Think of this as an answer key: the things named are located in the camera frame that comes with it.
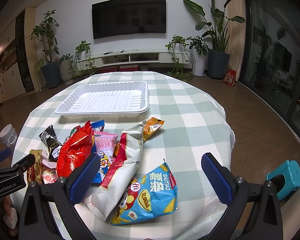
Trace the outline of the person left hand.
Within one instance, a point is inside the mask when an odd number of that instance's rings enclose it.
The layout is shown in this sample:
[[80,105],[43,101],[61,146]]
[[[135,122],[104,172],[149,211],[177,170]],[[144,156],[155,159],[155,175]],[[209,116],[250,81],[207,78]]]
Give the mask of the person left hand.
[[18,235],[18,229],[10,229],[4,222],[4,215],[11,214],[11,206],[13,205],[10,196],[0,199],[0,228],[8,238],[13,238]]

